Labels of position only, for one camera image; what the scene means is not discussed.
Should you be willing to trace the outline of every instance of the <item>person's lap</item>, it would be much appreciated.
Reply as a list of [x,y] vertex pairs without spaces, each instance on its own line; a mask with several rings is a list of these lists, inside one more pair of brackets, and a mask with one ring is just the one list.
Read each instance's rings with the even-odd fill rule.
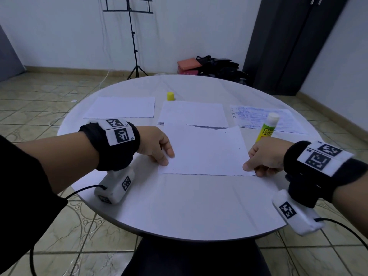
[[254,239],[227,242],[185,242],[146,237],[122,276],[196,275],[270,276]]

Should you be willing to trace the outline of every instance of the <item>gray door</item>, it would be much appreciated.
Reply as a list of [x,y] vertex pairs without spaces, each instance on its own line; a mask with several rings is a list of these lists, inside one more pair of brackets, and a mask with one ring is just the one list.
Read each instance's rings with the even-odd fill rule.
[[25,69],[0,26],[0,81],[21,74]]

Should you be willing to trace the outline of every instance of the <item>sheet of paper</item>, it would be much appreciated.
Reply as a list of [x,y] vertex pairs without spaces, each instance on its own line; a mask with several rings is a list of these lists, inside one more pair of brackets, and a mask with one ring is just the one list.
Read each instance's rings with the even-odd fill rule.
[[307,134],[288,109],[230,106],[235,123],[242,128],[261,129],[270,112],[280,115],[275,131]]
[[187,125],[166,124],[175,157],[159,173],[251,176],[242,169],[249,160],[248,150],[238,126],[214,130]]
[[228,128],[222,104],[215,103],[165,101],[157,124],[165,123]]
[[97,97],[83,118],[152,118],[154,97]]

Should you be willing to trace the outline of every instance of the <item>yellow glue stick cap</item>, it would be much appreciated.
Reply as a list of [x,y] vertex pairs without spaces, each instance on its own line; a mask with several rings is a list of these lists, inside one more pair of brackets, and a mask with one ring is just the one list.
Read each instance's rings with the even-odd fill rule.
[[175,101],[174,92],[168,92],[168,101]]

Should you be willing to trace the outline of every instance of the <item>black cable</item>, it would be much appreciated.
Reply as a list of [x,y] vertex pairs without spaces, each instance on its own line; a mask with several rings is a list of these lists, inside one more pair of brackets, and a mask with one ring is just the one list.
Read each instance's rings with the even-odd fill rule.
[[328,219],[328,218],[316,218],[314,219],[316,222],[319,222],[319,221],[329,221],[329,222],[333,222],[333,223],[336,223],[344,228],[346,228],[348,231],[350,231],[353,235],[355,235],[356,238],[359,239],[359,241],[364,245],[364,247],[368,250],[368,245],[364,242],[363,239],[360,238],[359,235],[357,235],[355,232],[353,232],[353,230],[351,230],[350,228],[348,228],[347,226],[345,226],[344,224],[338,222],[338,221],[335,221],[335,220],[332,220],[332,219]]
[[[96,187],[101,187],[103,190],[106,190],[107,187],[105,187],[104,185],[92,185],[92,186],[88,186],[88,187],[85,187],[85,188],[82,188],[80,190],[77,190],[75,191],[74,193],[68,195],[65,199],[69,199],[71,198],[72,196],[74,196],[75,194],[81,192],[81,191],[84,191],[84,190],[87,190],[87,189],[90,189],[90,188],[96,188]],[[32,246],[32,248],[30,249],[30,272],[32,274],[32,276],[37,276],[36,274],[36,271],[34,270],[35,269],[35,265],[33,263],[33,251],[34,251],[34,245]]]

